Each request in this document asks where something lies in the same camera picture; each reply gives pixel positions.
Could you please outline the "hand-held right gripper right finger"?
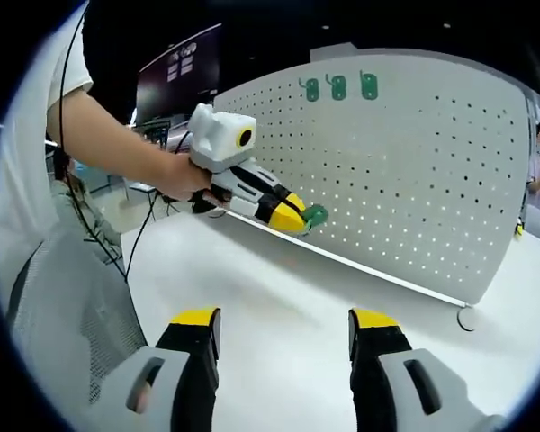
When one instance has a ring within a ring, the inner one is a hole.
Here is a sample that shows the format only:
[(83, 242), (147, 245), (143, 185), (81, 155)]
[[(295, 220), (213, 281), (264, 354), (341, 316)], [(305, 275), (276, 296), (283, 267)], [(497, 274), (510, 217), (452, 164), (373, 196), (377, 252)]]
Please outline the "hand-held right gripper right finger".
[(469, 431), (464, 380), (399, 323), (375, 310), (348, 311), (350, 389), (358, 431)]

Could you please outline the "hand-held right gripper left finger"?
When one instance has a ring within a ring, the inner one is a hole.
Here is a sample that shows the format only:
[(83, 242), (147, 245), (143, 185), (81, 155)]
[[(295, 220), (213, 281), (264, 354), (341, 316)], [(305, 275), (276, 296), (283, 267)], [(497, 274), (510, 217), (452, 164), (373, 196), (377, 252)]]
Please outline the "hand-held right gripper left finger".
[(111, 431), (211, 431), (221, 309), (185, 310), (109, 375)]

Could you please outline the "person's left hand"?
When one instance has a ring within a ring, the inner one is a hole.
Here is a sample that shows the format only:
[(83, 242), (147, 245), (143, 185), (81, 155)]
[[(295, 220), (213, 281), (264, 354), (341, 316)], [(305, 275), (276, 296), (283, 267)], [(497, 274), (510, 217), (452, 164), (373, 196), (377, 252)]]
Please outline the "person's left hand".
[(166, 168), (157, 189), (178, 201), (189, 201), (196, 193), (215, 207), (225, 208), (226, 203), (211, 191), (212, 173), (198, 167), (188, 154), (166, 154)]

